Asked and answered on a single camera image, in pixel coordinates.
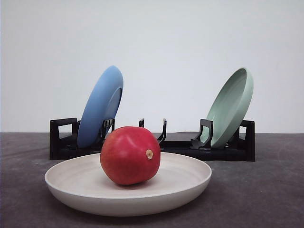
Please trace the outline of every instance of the white plate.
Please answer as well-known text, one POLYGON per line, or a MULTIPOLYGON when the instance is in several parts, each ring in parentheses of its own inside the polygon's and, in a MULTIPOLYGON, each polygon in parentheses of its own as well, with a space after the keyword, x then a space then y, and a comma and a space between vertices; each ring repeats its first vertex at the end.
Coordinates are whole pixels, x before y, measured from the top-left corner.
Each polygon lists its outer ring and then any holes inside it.
POLYGON ((180 207, 207 187, 211 168, 204 162, 174 153, 161 153, 161 165, 150 180, 131 186, 113 183, 99 162, 100 154, 61 162, 45 181, 62 203, 104 216, 139 216, 180 207))

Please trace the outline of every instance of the gray tabletop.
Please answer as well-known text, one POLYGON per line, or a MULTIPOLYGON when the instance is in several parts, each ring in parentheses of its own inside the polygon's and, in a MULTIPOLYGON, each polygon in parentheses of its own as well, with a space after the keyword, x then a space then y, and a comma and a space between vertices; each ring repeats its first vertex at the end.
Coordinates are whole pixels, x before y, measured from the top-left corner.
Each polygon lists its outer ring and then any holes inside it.
POLYGON ((126 218, 55 199, 44 174, 61 161, 50 161, 48 150, 48 133, 1 133, 1 227, 304 227, 304 134, 257 134, 256 162, 208 161, 210 184, 194 201, 126 218))

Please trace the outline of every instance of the white wall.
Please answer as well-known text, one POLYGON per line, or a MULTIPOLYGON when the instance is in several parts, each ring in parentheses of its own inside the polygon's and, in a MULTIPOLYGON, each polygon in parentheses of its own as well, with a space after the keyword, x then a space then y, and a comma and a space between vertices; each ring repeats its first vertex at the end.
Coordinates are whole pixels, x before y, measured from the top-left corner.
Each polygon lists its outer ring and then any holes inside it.
POLYGON ((110 65, 124 76, 116 127, 198 130, 230 75, 255 80, 258 133, 304 133, 304 1, 2 0, 1 131, 81 118, 110 65))

